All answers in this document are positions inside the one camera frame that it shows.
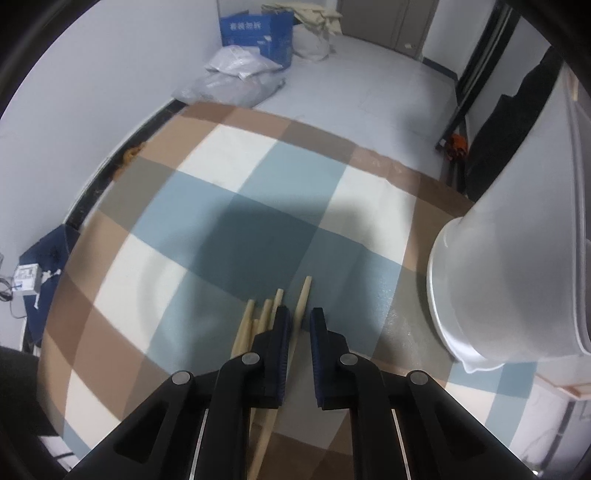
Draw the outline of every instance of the door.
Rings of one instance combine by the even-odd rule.
[[[437,0],[342,0],[343,34],[416,57],[436,6]]]
[[[392,48],[411,57],[417,56],[427,37],[436,6],[436,0],[410,0]]]
[[[408,0],[342,0],[343,34],[392,48],[407,4]]]

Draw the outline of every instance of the dark blue cloth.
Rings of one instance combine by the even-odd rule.
[[[41,271],[50,271],[53,273],[60,269],[63,274],[68,257],[79,236],[78,231],[72,227],[60,225],[24,252],[19,259],[19,264],[38,263]],[[60,279],[61,275],[54,275],[41,285],[37,309],[35,308],[35,295],[24,297],[25,311],[27,312],[27,328],[33,342],[37,346],[41,345],[51,301],[56,293]]]

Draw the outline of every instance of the blue cardboard box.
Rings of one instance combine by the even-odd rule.
[[[258,47],[262,56],[287,68],[291,65],[293,24],[293,12],[223,17],[222,45]]]

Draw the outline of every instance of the black cloth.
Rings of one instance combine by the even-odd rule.
[[[56,431],[37,403],[36,356],[0,346],[0,478],[61,480],[66,471],[39,436]]]
[[[515,96],[501,95],[466,159],[466,194],[477,201],[502,172],[540,116],[556,83],[562,58],[550,47],[523,79]]]

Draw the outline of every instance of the orange object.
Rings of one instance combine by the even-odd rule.
[[[113,173],[113,181],[119,180],[119,177],[123,174],[125,169],[129,167],[129,165],[133,162],[134,158],[142,150],[142,148],[145,147],[145,145],[146,142],[142,142],[137,147],[131,147],[125,150],[125,153],[123,154],[123,165],[121,165],[115,171],[115,173]]]
[[[468,155],[468,141],[461,135],[452,134],[445,145],[445,158],[448,161],[464,160]]]

